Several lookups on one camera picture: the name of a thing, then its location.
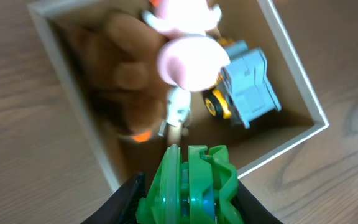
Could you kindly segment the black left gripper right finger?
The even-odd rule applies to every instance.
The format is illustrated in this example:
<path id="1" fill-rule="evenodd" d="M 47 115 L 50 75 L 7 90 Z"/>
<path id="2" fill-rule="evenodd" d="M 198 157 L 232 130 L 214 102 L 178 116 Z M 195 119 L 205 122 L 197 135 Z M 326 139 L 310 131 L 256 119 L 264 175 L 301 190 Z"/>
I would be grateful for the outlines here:
<path id="1" fill-rule="evenodd" d="M 239 211 L 245 224 L 283 224 L 272 215 L 238 180 L 238 192 L 233 205 Z"/>

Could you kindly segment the green toy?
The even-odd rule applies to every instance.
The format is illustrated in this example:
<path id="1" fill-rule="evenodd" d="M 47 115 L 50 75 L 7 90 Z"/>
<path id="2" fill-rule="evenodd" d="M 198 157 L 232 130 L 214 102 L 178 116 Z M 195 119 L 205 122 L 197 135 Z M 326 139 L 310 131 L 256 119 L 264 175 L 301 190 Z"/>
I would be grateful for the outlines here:
<path id="1" fill-rule="evenodd" d="M 166 150 L 135 217 L 146 224 L 241 224 L 241 214 L 232 204 L 238 190 L 237 171 L 225 145 L 189 146 L 184 162 L 174 144 Z"/>

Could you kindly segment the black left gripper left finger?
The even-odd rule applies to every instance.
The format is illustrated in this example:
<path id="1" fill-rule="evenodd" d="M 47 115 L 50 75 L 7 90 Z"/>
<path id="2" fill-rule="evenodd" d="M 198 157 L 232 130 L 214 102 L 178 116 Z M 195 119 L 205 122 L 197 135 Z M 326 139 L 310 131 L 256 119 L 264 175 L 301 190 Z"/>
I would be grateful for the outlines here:
<path id="1" fill-rule="evenodd" d="M 146 197 L 145 174 L 139 172 L 120 186 L 112 196 L 81 224 L 137 224 L 139 201 Z"/>

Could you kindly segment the pink white plush toy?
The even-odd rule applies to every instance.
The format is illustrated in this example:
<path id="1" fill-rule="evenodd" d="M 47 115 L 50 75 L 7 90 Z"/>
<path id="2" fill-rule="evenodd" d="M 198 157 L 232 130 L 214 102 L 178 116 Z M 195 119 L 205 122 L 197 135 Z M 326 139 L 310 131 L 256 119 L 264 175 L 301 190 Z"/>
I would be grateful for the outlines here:
<path id="1" fill-rule="evenodd" d="M 207 35 L 221 17 L 220 7 L 210 7 L 207 0 L 165 0 L 142 13 L 147 25 L 169 39 L 157 56 L 163 81 L 193 92 L 215 84 L 220 69 L 230 63 L 224 48 Z"/>

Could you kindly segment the pig face lollipop toy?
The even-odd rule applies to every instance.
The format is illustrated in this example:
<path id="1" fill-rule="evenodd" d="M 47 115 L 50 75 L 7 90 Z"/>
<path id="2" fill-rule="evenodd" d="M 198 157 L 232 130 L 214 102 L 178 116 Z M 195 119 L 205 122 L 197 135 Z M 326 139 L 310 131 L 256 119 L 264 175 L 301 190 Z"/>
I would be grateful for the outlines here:
<path id="1" fill-rule="evenodd" d="M 167 115 L 162 121 L 158 135 L 165 137 L 167 146 L 179 145 L 186 133 L 185 121 L 191 111 L 191 93 L 179 86 L 172 87 L 167 94 Z"/>

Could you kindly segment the yellow grey toy truck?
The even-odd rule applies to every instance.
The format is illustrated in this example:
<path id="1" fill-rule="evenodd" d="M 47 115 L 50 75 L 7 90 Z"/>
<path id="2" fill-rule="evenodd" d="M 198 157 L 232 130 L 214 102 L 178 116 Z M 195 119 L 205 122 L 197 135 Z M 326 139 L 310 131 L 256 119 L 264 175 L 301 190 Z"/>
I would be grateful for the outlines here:
<path id="1" fill-rule="evenodd" d="M 260 48 L 250 49 L 244 40 L 220 38 L 218 43 L 230 64 L 219 72 L 216 83 L 202 92 L 211 116 L 228 119 L 232 125 L 250 128 L 250 122 L 282 106 L 267 78 L 268 61 Z"/>

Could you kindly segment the brown plush toy with orange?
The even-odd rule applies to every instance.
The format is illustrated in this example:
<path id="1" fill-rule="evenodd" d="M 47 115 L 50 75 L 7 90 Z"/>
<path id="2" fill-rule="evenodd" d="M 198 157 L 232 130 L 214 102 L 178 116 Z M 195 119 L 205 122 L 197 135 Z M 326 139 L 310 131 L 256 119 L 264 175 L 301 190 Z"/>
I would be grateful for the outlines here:
<path id="1" fill-rule="evenodd" d="M 119 135 L 150 140 L 166 115 L 170 86 L 158 74 L 157 55 L 167 38 L 122 11 L 108 13 L 100 29 L 75 25 L 64 34 L 95 111 Z"/>

